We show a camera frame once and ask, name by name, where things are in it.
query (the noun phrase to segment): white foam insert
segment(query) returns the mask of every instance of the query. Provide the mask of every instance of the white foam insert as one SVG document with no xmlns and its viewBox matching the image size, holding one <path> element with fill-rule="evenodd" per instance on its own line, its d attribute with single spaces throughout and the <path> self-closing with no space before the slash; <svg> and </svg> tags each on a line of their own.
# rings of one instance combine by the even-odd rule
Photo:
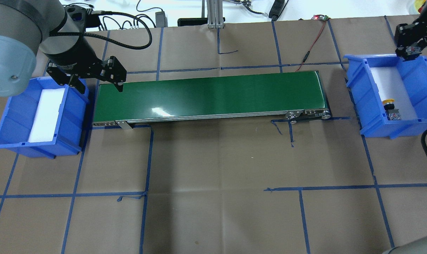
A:
<svg viewBox="0 0 427 254">
<path fill-rule="evenodd" d="M 54 139 L 57 127 L 58 110 L 65 93 L 64 88 L 43 89 L 41 91 L 35 120 L 28 136 L 28 142 L 47 142 Z"/>
<path fill-rule="evenodd" d="M 418 118 L 396 67 L 374 67 L 370 68 L 370 72 L 377 84 L 381 101 L 394 99 L 394 105 L 399 110 L 402 120 Z"/>
</svg>

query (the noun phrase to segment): green conveyor belt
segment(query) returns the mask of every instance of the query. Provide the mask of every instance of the green conveyor belt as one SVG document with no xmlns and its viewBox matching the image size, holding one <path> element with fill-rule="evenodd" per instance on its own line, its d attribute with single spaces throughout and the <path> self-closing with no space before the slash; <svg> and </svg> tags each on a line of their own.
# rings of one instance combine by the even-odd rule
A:
<svg viewBox="0 0 427 254">
<path fill-rule="evenodd" d="M 328 108 L 317 71 L 99 86 L 94 124 L 284 114 Z"/>
</svg>

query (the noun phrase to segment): small electronic component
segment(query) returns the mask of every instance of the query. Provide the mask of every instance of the small electronic component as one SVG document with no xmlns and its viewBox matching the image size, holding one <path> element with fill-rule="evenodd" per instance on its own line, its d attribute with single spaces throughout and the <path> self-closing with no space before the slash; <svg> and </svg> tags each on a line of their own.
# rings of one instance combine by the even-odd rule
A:
<svg viewBox="0 0 427 254">
<path fill-rule="evenodd" d="M 386 116 L 388 120 L 402 120 L 399 110 L 396 109 L 394 105 L 394 99 L 386 99 L 382 101 L 383 107 L 386 111 Z"/>
<path fill-rule="evenodd" d="M 312 16 L 311 19 L 318 19 L 318 20 L 326 21 L 326 20 L 330 19 L 330 17 L 328 17 L 327 15 L 318 14 L 318 15 Z"/>
</svg>

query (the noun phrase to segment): red wire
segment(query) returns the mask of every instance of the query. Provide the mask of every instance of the red wire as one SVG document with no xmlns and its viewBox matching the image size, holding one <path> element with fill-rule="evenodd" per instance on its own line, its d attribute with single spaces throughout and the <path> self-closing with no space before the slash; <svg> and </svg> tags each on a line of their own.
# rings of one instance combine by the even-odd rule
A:
<svg viewBox="0 0 427 254">
<path fill-rule="evenodd" d="M 308 50 L 308 51 L 311 51 L 311 50 L 312 50 L 312 47 L 314 47 L 314 44 L 315 44 L 315 43 L 317 42 L 317 40 L 320 38 L 320 35 L 322 34 L 323 29 L 325 28 L 325 25 L 326 25 L 326 20 L 325 20 L 325 21 L 323 21 L 322 28 L 320 29 L 319 34 L 317 34 L 317 37 L 315 38 L 314 42 L 312 43 L 312 45 L 311 45 L 311 47 L 309 48 L 309 50 Z M 301 69 L 301 66 L 303 66 L 303 65 L 304 65 L 304 62 L 302 62 L 302 63 L 300 64 L 300 66 L 298 67 L 298 69 L 297 69 L 295 72 L 299 71 L 299 70 Z"/>
</svg>

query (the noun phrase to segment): table surface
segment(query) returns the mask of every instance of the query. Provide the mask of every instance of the table surface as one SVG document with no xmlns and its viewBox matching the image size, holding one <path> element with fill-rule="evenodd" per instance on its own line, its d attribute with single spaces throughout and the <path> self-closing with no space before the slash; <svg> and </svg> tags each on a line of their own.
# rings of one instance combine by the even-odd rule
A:
<svg viewBox="0 0 427 254">
<path fill-rule="evenodd" d="M 0 253 L 379 254 L 426 236 L 420 137 L 359 135 L 343 59 L 393 53 L 392 31 L 414 19 L 328 21 L 301 71 L 319 71 L 331 121 L 290 125 L 280 115 L 90 129 L 91 104 L 77 156 L 0 150 Z M 226 77 L 294 72 L 321 27 L 152 29 L 154 43 L 136 51 L 88 42 L 99 58 L 116 56 L 128 82 Z M 144 29 L 99 33 L 147 41 Z M 99 82 L 87 83 L 93 100 Z"/>
</svg>

